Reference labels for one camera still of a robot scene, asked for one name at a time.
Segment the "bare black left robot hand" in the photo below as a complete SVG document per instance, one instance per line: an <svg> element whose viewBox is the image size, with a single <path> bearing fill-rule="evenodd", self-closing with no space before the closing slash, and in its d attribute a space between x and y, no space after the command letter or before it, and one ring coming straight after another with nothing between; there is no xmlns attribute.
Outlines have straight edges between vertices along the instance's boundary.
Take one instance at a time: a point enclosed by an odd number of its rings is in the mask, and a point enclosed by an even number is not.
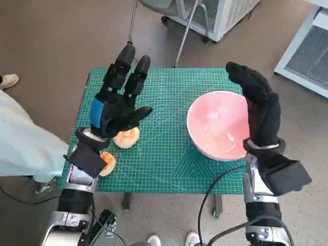
<svg viewBox="0 0 328 246"><path fill-rule="evenodd" d="M152 107L135 108L136 98L141 94L150 67L150 57L144 55L132 73L135 58L131 42L122 49L115 63L111 64L103 78L103 85L91 103L90 124L93 134L113 138L119 132L139 126Z"/></svg>

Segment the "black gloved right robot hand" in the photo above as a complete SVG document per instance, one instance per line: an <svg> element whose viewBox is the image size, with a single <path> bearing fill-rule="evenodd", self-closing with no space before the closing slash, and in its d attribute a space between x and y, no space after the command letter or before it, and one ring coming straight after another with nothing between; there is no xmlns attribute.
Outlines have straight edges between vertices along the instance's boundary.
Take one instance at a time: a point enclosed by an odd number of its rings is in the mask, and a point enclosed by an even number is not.
<svg viewBox="0 0 328 246"><path fill-rule="evenodd" d="M241 86L247 100L250 140L258 147L278 145L281 107L277 93L256 70L232 61L225 68L229 80Z"/></svg>

